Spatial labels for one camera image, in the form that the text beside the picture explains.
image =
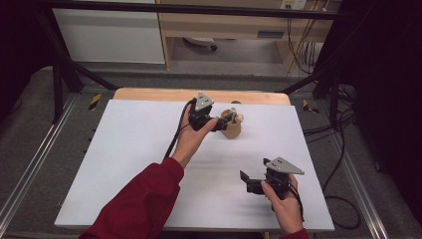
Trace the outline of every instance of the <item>hand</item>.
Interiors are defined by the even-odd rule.
[[[298,181],[291,173],[289,174],[289,180],[292,186],[298,189]],[[286,198],[282,200],[266,181],[262,181],[261,185],[265,195],[273,204],[277,220],[283,231],[287,234],[291,234],[302,230],[304,225],[302,223],[301,209],[293,194],[290,191],[287,192]]]
[[[214,128],[218,121],[217,118],[213,118],[208,121],[201,129],[195,131],[192,126],[189,125],[189,111],[191,106],[192,105],[189,105],[184,112],[181,125],[183,129],[181,130],[179,139],[177,140],[176,149],[171,156],[172,158],[176,159],[183,168],[186,167],[187,163],[190,161],[190,158],[193,156],[193,154],[195,154],[196,150],[198,150],[199,145],[201,145],[204,137]]]

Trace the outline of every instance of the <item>white cabinet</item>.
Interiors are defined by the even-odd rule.
[[[164,64],[156,13],[68,9],[54,9],[54,13],[75,61]]]

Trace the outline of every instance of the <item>black cord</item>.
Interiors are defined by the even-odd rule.
[[[325,199],[336,199],[336,200],[343,201],[343,202],[349,204],[353,208],[354,212],[356,213],[356,217],[357,217],[356,224],[354,224],[352,226],[348,226],[348,225],[340,224],[340,223],[336,222],[335,220],[332,220],[332,223],[334,223],[334,225],[337,225],[341,228],[348,229],[348,230],[354,230],[354,229],[357,229],[360,226],[362,219],[361,219],[360,214],[359,214],[359,209],[351,201],[349,201],[349,200],[347,200],[343,197],[339,197],[339,196],[326,196]]]
[[[185,114],[185,112],[186,112],[186,109],[187,109],[187,107],[188,107],[190,104],[192,104],[193,102],[194,102],[194,100],[190,100],[190,101],[189,101],[188,103],[186,103],[186,105],[184,106],[183,111],[182,111],[182,115],[180,116],[179,125],[177,126],[177,131],[176,131],[176,133],[174,134],[174,138],[173,138],[173,140],[171,141],[171,144],[170,144],[170,146],[168,147],[168,150],[167,150],[167,152],[165,153],[164,158],[167,158],[167,157],[169,157],[169,156],[170,156],[171,150],[173,150],[173,147],[174,147],[174,145],[176,144],[177,139],[179,138],[179,134],[180,134],[180,132],[181,132],[181,131],[185,128],[185,127],[187,127],[188,125],[190,125],[190,123],[189,123],[189,124],[187,124],[187,125],[185,125],[185,126],[181,127],[182,122],[183,122],[183,117],[184,117],[184,114]]]
[[[349,111],[351,111],[351,109],[347,109],[347,110],[345,110],[344,112],[341,113],[341,115],[340,115],[340,122],[342,122],[342,119],[344,117],[344,114],[347,113],[347,112],[349,112]],[[343,125],[340,124],[339,125],[339,128],[338,128],[339,133],[340,133],[340,137],[341,137],[341,142],[342,142],[340,158],[339,158],[337,164],[335,165],[334,170],[331,172],[331,174],[329,175],[329,177],[326,180],[325,184],[323,185],[323,187],[322,187],[322,193],[325,192],[326,187],[328,186],[328,183],[331,181],[332,177],[334,176],[334,174],[338,170],[338,168],[339,168],[339,166],[340,166],[340,164],[342,162],[343,156],[344,156],[345,140],[344,140],[344,132],[343,132],[343,129],[344,129]],[[356,206],[353,205],[352,202],[348,201],[345,198],[339,197],[339,196],[326,196],[325,199],[337,199],[337,200],[344,201],[347,204],[349,204],[353,208],[353,210],[356,212],[357,223],[355,225],[346,226],[346,225],[343,225],[343,224],[340,224],[340,223],[336,222],[335,220],[332,220],[332,222],[334,223],[334,225],[336,225],[338,227],[341,227],[341,228],[344,228],[344,229],[348,229],[348,230],[354,230],[354,229],[356,229],[356,228],[358,228],[360,226],[361,218],[360,218],[359,210],[356,208]]]
[[[295,47],[293,46],[293,42],[292,42],[292,38],[291,38],[291,32],[292,32],[292,19],[291,19],[291,18],[288,18],[288,39],[289,39],[288,43],[289,43],[289,49],[290,49],[290,51],[291,51],[291,53],[292,53],[292,55],[293,55],[293,57],[294,57],[294,59],[295,59],[295,63],[296,63],[296,65],[298,66],[298,68],[299,68],[302,72],[307,73],[307,74],[310,74],[310,72],[308,72],[307,70],[305,70],[305,69],[302,67],[302,65],[301,65],[301,63],[300,63],[300,61],[299,61],[299,59],[298,59],[297,53],[295,52]]]
[[[340,121],[342,120],[342,118],[343,118],[344,114],[345,114],[346,112],[348,112],[348,111],[351,111],[351,109],[347,109],[347,110],[345,110],[344,112],[342,112],[342,113],[341,113],[341,115],[340,115]],[[326,180],[325,184],[323,185],[323,187],[322,187],[322,192],[325,192],[325,189],[326,189],[326,187],[328,186],[328,183],[331,181],[332,177],[334,176],[334,174],[335,174],[335,173],[336,173],[336,171],[338,170],[338,168],[339,168],[339,166],[340,166],[340,164],[341,164],[341,162],[342,162],[343,156],[344,156],[345,141],[344,141],[344,133],[343,133],[343,130],[342,130],[342,126],[341,126],[341,125],[339,126],[338,130],[339,130],[339,132],[340,132],[340,137],[341,137],[341,142],[342,142],[342,144],[341,144],[341,153],[340,153],[340,158],[338,159],[338,162],[337,162],[337,164],[335,165],[334,170],[331,172],[331,174],[329,175],[329,177],[328,177],[328,179]]]
[[[299,204],[299,206],[301,208],[302,221],[305,221],[305,218],[304,218],[304,206],[302,205],[301,197],[299,196],[298,190],[291,183],[289,183],[289,191],[292,193],[292,195],[298,201],[298,204]]]
[[[351,120],[353,120],[353,119],[354,119],[354,114],[350,114],[350,115],[347,115],[346,117],[344,117],[344,119],[339,120],[337,123],[349,125]],[[304,132],[304,136],[310,136],[310,135],[314,135],[314,134],[317,134],[317,133],[320,133],[320,132],[327,131],[328,129],[331,129],[331,128],[332,128],[332,125],[328,124],[328,125],[320,126],[320,127],[316,127],[316,128],[304,129],[303,132]]]

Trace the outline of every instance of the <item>white tabletop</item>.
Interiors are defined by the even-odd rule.
[[[88,227],[101,209],[138,173],[160,162],[174,136],[182,102],[111,100],[56,219],[57,226]],[[164,229],[280,230],[264,195],[246,192],[243,170],[264,179],[263,158],[278,156],[299,167],[304,226],[334,230],[294,107],[213,106],[211,117],[234,106],[245,116],[235,139],[210,132],[185,168],[180,193]]]

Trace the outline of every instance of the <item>red sleeve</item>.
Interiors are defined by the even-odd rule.
[[[295,233],[280,237],[280,239],[309,239],[309,238],[310,236],[308,235],[307,230],[305,228]]]
[[[173,158],[138,174],[101,211],[80,238],[155,238],[173,209],[183,178]]]

